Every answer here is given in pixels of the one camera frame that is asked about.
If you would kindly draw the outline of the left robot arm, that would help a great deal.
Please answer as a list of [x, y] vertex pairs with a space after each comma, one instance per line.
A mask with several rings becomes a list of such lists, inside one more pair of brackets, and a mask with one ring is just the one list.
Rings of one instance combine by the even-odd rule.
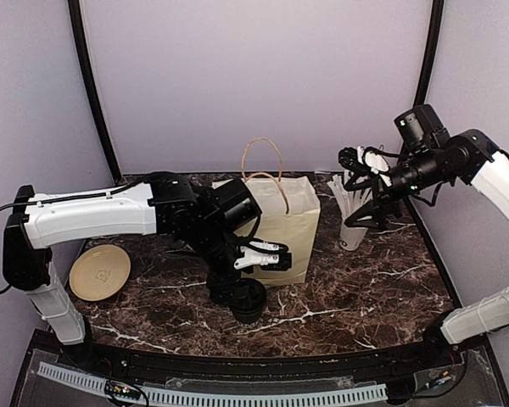
[[252, 251], [234, 232], [261, 210], [239, 179], [213, 189], [160, 172], [123, 187], [56, 196], [23, 186], [7, 207], [12, 212], [3, 233], [3, 277], [9, 287], [30, 296], [85, 370], [97, 369], [103, 352], [91, 342], [89, 324], [56, 275], [55, 244], [110, 235], [171, 235], [209, 266], [211, 299], [228, 307], [238, 321], [256, 321], [266, 304], [264, 286], [242, 276], [252, 270], [242, 261]]

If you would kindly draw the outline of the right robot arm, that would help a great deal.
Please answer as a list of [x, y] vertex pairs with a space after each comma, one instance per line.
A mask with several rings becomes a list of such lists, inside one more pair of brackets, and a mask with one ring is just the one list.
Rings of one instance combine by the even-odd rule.
[[394, 115], [391, 132], [397, 148], [364, 140], [337, 161], [346, 190], [372, 194], [345, 225], [387, 231], [412, 215], [456, 293], [454, 308], [423, 329], [416, 360], [433, 368], [449, 347], [481, 337], [509, 351], [509, 139], [437, 103]]

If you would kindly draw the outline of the cream paper carry bag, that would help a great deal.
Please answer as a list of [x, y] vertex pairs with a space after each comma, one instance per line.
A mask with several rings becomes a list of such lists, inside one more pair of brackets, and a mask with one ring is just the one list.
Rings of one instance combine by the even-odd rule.
[[269, 243], [280, 243], [292, 254], [292, 266], [288, 270], [264, 270], [253, 267], [251, 274], [266, 287], [301, 284], [305, 282], [311, 251], [321, 213], [321, 205], [314, 187], [305, 176], [284, 177], [283, 162], [279, 163], [277, 176], [259, 171], [244, 174], [243, 183], [250, 190], [261, 208], [260, 225], [255, 237]]

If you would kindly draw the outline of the white straws bundle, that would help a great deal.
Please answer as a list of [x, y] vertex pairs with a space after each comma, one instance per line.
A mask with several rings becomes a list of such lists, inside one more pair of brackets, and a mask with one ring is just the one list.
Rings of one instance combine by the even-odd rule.
[[344, 185], [349, 179], [349, 174], [344, 172], [342, 175], [333, 175], [332, 180], [327, 183], [337, 201], [342, 220], [346, 220], [362, 205], [372, 199], [370, 189], [346, 191]]

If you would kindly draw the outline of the black paper coffee cup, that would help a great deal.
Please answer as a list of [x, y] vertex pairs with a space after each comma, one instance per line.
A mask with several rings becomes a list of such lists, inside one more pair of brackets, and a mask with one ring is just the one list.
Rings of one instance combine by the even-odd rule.
[[231, 309], [231, 312], [235, 320], [244, 325], [252, 325], [262, 316], [262, 309]]

